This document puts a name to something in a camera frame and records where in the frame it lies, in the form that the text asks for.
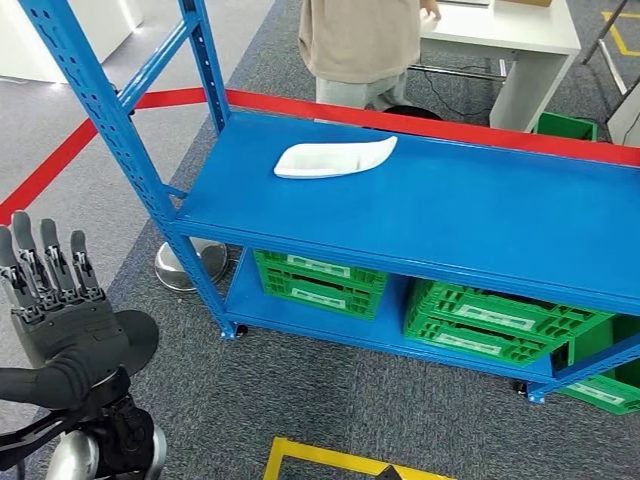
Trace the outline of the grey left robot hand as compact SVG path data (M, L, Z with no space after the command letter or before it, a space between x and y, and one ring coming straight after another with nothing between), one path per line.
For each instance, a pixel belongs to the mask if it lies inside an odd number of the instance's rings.
M38 249L30 217L12 214L1 228L1 283L28 368L2 368L5 401L71 409L123 365L129 343L89 258L85 235L72 233L67 260L56 223L40 223Z

